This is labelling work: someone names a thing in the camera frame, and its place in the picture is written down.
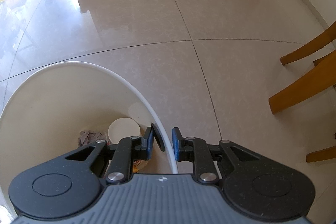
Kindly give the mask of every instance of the gray plastic base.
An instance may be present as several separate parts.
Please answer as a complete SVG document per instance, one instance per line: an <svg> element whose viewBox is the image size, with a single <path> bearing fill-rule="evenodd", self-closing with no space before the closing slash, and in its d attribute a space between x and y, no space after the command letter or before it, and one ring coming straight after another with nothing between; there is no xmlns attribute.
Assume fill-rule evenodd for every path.
<svg viewBox="0 0 336 224"><path fill-rule="evenodd" d="M47 221L18 217L13 224ZM111 185L82 213L54 224L257 224L232 209L218 188L201 185L191 175L134 174L130 182ZM286 222L309 224L305 218Z"/></svg>

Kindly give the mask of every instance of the plastic container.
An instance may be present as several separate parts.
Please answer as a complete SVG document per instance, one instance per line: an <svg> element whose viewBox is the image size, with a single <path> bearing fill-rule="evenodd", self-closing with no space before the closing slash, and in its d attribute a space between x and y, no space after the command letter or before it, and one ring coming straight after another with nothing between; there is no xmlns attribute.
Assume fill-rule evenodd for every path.
<svg viewBox="0 0 336 224"><path fill-rule="evenodd" d="M64 62L24 81L0 117L0 186L12 215L8 187L17 174L76 149L82 130L107 132L122 117L135 120L143 132L153 122L164 140L166 152L154 145L142 173L177 173L173 148L157 114L119 75L89 63Z"/></svg>

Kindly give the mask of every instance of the wooden chair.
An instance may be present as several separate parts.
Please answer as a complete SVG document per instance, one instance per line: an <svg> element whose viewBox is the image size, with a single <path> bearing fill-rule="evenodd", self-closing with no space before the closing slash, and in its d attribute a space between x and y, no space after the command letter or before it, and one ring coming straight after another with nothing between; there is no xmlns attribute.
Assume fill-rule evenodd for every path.
<svg viewBox="0 0 336 224"><path fill-rule="evenodd" d="M336 21L318 37L280 58L283 65L300 60L336 39ZM336 51L314 61L314 68L268 100L273 114L306 100L336 84ZM307 162L336 158L336 146L309 153Z"/></svg>

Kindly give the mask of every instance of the white bucket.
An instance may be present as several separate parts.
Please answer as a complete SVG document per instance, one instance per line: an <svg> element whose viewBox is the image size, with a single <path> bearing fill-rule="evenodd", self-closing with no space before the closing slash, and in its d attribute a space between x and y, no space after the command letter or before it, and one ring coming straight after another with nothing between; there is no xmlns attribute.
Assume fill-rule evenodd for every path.
<svg viewBox="0 0 336 224"><path fill-rule="evenodd" d="M109 125L122 117L135 120L142 132L153 122L164 140L166 153L154 145L143 171L177 173L162 123L125 79L83 62L58 63L31 75L13 93L0 117L0 186L10 212L15 214L8 187L17 174L76 149L82 130L107 133Z"/></svg>

